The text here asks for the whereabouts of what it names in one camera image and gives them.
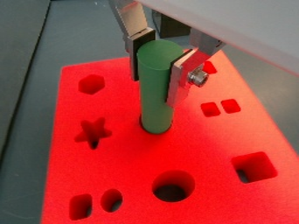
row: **square hole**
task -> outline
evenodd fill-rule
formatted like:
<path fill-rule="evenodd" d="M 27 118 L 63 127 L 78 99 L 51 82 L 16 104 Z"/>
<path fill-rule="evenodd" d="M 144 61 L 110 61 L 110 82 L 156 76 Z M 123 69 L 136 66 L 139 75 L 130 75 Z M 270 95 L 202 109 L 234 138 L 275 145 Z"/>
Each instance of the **square hole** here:
<path fill-rule="evenodd" d="M 203 114 L 207 117 L 218 116 L 220 114 L 219 107 L 215 102 L 206 102 L 200 105 L 200 109 Z"/>
<path fill-rule="evenodd" d="M 232 114 L 240 111 L 239 104 L 236 100 L 234 99 L 222 101 L 220 104 L 228 114 Z"/>
<path fill-rule="evenodd" d="M 75 196 L 70 201 L 70 218 L 76 221 L 91 216 L 92 198 L 90 194 Z"/>
<path fill-rule="evenodd" d="M 277 176 L 277 168 L 263 151 L 234 157 L 231 163 L 240 181 L 246 184 Z"/>

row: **green cylinder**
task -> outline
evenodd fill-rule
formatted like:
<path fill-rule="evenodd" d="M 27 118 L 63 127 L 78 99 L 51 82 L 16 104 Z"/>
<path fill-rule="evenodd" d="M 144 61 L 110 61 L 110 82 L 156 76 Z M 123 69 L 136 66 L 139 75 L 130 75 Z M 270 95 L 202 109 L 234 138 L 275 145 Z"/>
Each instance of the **green cylinder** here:
<path fill-rule="evenodd" d="M 171 63 L 183 55 L 183 48 L 167 40 L 154 40 L 138 50 L 142 124 L 154 134 L 172 125 L 174 109 L 166 104 L 171 79 Z"/>

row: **screw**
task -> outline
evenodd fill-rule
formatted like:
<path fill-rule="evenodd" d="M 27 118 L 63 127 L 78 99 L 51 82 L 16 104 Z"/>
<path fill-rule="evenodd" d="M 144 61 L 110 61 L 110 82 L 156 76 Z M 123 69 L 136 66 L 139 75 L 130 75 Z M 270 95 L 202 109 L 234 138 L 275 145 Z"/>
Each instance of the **screw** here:
<path fill-rule="evenodd" d="M 208 78 L 210 78 L 210 75 L 206 72 L 202 71 L 202 66 L 196 67 L 188 73 L 188 82 L 199 88 L 204 85 Z"/>

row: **red foam board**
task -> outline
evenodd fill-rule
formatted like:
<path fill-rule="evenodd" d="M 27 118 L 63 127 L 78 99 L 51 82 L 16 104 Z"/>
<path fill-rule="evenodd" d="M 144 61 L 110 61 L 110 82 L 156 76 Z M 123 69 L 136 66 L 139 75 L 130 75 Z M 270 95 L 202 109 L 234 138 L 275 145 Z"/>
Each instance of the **red foam board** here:
<path fill-rule="evenodd" d="M 210 62 L 162 135 L 128 58 L 63 68 L 43 224 L 299 223 L 295 151 L 224 53 Z"/>

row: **metal bracket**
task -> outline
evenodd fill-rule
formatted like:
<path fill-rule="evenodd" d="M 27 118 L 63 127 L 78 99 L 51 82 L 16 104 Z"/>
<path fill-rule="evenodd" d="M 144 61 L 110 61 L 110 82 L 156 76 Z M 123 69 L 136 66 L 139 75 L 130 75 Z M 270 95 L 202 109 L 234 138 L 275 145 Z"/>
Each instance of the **metal bracket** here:
<path fill-rule="evenodd" d="M 136 51 L 155 40 L 155 30 L 147 26 L 143 5 L 134 0 L 108 0 L 118 24 L 124 33 L 126 50 L 130 53 L 131 78 L 139 80 Z"/>
<path fill-rule="evenodd" d="M 191 85 L 202 87 L 208 74 L 202 71 L 204 61 L 226 45 L 202 31 L 191 29 L 191 49 L 174 63 L 168 87 L 167 104 L 175 107 L 188 96 Z"/>

